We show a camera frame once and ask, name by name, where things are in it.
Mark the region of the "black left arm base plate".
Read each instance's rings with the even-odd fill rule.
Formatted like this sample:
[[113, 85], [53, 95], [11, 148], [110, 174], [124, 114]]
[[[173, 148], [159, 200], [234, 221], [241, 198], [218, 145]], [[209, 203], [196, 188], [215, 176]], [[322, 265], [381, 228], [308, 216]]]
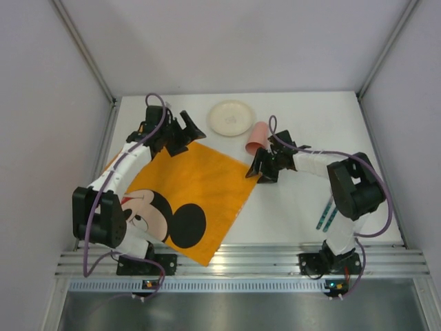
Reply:
[[[177, 267], [176, 254], [155, 254], [152, 261], [159, 264], [165, 271], [166, 276], [173, 276]], [[117, 263], [116, 274], [118, 276], [159, 276], [161, 269], [155, 264], [136, 261], [120, 256]]]

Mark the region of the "pink plastic cup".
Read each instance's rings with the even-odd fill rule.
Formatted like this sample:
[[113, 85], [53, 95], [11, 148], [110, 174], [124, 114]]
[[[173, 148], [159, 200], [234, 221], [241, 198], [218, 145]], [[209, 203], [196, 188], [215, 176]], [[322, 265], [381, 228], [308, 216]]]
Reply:
[[268, 145], [268, 132], [268, 124], [264, 121], [258, 121], [252, 128], [247, 143], [245, 144], [245, 151], [249, 155], [255, 156], [259, 148], [266, 149]]

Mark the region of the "orange Mickey Mouse placemat cloth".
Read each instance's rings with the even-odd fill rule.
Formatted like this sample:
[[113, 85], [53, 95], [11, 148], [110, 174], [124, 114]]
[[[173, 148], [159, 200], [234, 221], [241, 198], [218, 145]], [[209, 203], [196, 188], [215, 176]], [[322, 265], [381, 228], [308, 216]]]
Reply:
[[256, 185], [247, 171], [197, 142], [174, 157], [161, 150], [131, 182], [121, 207], [128, 223], [207, 266]]

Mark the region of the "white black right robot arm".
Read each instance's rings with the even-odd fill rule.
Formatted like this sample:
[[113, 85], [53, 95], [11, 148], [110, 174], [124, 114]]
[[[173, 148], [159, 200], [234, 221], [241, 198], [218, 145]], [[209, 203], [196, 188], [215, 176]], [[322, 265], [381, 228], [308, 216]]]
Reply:
[[286, 130], [268, 141], [270, 148], [257, 149], [245, 176], [258, 177], [259, 183], [275, 183], [281, 170], [293, 170], [327, 179], [333, 222], [320, 254], [330, 268], [349, 258], [355, 251], [357, 223], [387, 198], [369, 157], [362, 152], [328, 153], [297, 146]]

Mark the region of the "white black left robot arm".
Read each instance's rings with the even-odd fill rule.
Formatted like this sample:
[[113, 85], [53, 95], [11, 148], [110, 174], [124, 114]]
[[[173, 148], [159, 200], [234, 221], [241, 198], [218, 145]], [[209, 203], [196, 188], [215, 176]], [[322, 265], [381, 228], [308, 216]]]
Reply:
[[186, 152], [191, 142], [206, 137], [186, 111], [181, 111], [180, 116], [184, 127], [168, 107], [148, 106], [145, 120], [127, 137], [103, 174], [88, 187], [78, 187], [73, 192], [72, 225], [77, 239], [138, 259], [146, 257], [150, 242], [126, 221], [123, 195], [162, 149], [174, 157]]

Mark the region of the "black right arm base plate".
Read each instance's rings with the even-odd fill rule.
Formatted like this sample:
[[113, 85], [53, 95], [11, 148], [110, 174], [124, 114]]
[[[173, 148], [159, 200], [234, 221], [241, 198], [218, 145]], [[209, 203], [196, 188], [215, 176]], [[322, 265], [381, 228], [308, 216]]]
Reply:
[[345, 256], [326, 255], [323, 252], [302, 253], [298, 255], [301, 275], [316, 278], [329, 275], [359, 275], [362, 261], [353, 252]]

